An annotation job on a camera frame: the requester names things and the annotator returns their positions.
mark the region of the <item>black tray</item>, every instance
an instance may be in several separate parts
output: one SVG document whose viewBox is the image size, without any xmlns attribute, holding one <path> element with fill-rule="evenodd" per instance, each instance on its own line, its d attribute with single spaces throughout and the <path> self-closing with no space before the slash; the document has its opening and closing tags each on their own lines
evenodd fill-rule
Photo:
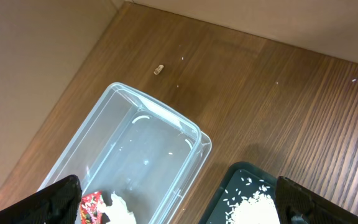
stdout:
<svg viewBox="0 0 358 224">
<path fill-rule="evenodd" d="M 252 179 L 250 185 L 246 185 L 246 183 L 249 182 L 247 180 L 248 177 Z M 225 223 L 225 212 L 231 211 L 231 207 L 227 205 L 227 202 L 229 202 L 230 205 L 240 203 L 242 201 L 241 196 L 250 197 L 262 185 L 269 187 L 264 193 L 269 194 L 274 199 L 276 183 L 277 179 L 275 177 L 248 162 L 237 162 L 233 164 L 215 191 L 199 224 Z"/>
</svg>

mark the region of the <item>small brown object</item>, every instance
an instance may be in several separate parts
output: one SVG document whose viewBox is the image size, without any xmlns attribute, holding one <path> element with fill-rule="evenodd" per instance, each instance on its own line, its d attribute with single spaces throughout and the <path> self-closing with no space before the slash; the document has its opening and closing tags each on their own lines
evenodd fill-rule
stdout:
<svg viewBox="0 0 358 224">
<path fill-rule="evenodd" d="M 154 70 L 154 75 L 158 75 L 162 69 L 164 68 L 163 65 L 159 65 L 155 70 Z"/>
</svg>

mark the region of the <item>plastic container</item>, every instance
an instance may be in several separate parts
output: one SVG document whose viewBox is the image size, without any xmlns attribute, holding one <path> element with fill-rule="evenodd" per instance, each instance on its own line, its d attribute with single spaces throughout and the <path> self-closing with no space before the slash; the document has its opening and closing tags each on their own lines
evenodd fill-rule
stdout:
<svg viewBox="0 0 358 224">
<path fill-rule="evenodd" d="M 113 83 L 39 190 L 70 175 L 83 195 L 122 197 L 137 223 L 169 223 L 211 151 L 200 129 L 158 100 Z"/>
</svg>

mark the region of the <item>wooden table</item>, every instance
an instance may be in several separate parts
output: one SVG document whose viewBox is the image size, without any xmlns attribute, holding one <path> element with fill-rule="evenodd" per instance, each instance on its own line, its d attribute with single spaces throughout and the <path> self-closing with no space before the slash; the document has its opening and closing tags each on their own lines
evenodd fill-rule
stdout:
<svg viewBox="0 0 358 224">
<path fill-rule="evenodd" d="M 358 215 L 358 64 L 131 3 L 6 180 L 0 209 L 38 189 L 113 82 L 165 102 L 213 141 L 178 223 L 199 220 L 237 161 L 285 175 Z"/>
</svg>

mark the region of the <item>wood grain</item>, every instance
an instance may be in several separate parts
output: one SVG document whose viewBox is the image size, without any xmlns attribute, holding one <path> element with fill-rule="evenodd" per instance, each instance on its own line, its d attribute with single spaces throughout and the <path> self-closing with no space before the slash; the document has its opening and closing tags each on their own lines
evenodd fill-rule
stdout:
<svg viewBox="0 0 358 224">
<path fill-rule="evenodd" d="M 131 3 L 6 180 L 0 209 L 37 190 L 112 82 L 165 102 L 213 141 L 175 222 L 196 223 L 237 161 L 285 175 L 358 215 L 358 64 Z"/>
</svg>

